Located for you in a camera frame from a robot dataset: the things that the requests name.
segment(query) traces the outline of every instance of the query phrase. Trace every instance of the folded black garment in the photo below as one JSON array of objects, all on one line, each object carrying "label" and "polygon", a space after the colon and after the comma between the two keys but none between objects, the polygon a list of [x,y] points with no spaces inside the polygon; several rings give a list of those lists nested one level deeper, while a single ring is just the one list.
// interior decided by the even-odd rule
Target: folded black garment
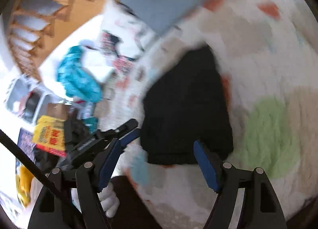
[{"label": "folded black garment", "polygon": [[143,105],[140,138],[149,163],[195,164],[195,140],[222,160],[233,151],[221,78],[209,46],[187,52],[149,89]]}]

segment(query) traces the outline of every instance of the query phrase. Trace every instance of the gloved hand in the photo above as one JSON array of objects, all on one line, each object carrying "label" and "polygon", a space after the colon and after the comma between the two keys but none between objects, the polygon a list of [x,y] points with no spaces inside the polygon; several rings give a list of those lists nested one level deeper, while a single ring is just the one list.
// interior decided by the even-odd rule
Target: gloved hand
[{"label": "gloved hand", "polygon": [[[101,193],[98,193],[98,198],[101,201],[101,206],[105,211],[105,214],[108,218],[114,217],[116,211],[119,207],[119,199],[116,196],[116,193],[113,190],[112,183],[108,183],[107,187],[102,190]],[[74,205],[80,209],[79,197],[77,194],[77,189],[72,189],[72,199]]]}]

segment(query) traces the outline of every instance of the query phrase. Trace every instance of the finger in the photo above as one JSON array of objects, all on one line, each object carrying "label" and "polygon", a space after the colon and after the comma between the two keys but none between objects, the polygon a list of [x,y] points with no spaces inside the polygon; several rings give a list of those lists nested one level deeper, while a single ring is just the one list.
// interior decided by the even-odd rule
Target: finger
[{"label": "finger", "polygon": [[110,195],[105,200],[101,201],[101,206],[104,211],[107,211],[112,205],[114,205],[116,202],[116,194],[115,192],[112,192],[112,195]]},{"label": "finger", "polygon": [[112,218],[115,216],[117,209],[119,207],[119,199],[116,197],[115,204],[112,205],[109,210],[106,211],[106,216],[108,218]]},{"label": "finger", "polygon": [[99,200],[104,200],[104,199],[108,198],[112,194],[113,190],[114,190],[114,186],[112,185],[112,183],[111,182],[108,183],[107,187],[104,188],[101,191],[101,193],[97,194]]}]

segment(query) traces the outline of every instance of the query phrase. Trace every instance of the patterned bedsheet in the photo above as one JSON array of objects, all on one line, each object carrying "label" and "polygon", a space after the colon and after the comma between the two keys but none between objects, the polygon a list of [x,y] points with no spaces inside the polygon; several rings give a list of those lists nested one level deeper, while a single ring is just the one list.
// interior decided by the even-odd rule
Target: patterned bedsheet
[{"label": "patterned bedsheet", "polygon": [[[235,149],[228,161],[237,168],[263,167],[286,219],[290,218],[318,194],[314,16],[304,0],[209,0],[177,27],[138,61],[127,58],[117,63],[115,94],[97,106],[99,127],[114,128],[130,118],[141,124],[147,89],[183,52],[206,42],[226,81]],[[151,165],[144,157],[135,141],[117,169],[130,176],[160,225],[202,228],[216,194],[207,187],[199,167]],[[239,191],[230,228],[236,228],[242,200]]]}]

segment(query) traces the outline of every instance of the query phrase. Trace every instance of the black device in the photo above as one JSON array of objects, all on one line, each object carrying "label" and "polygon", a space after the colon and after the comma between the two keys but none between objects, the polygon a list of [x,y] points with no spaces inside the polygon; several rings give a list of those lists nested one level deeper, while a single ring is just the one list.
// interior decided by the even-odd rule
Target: black device
[{"label": "black device", "polygon": [[[97,193],[109,183],[123,149],[140,134],[139,129],[125,132],[127,134],[120,139],[113,136],[107,148],[99,152],[93,161],[68,171],[56,167],[47,178],[0,130],[1,143],[44,185],[28,228],[111,229]],[[223,163],[217,154],[210,152],[199,141],[194,143],[194,155],[208,186],[218,193],[204,229],[228,228],[239,188],[245,188],[245,193],[238,229],[287,229],[281,206],[263,169],[236,169],[228,162]],[[77,188],[82,214],[71,204],[70,188]]]}]

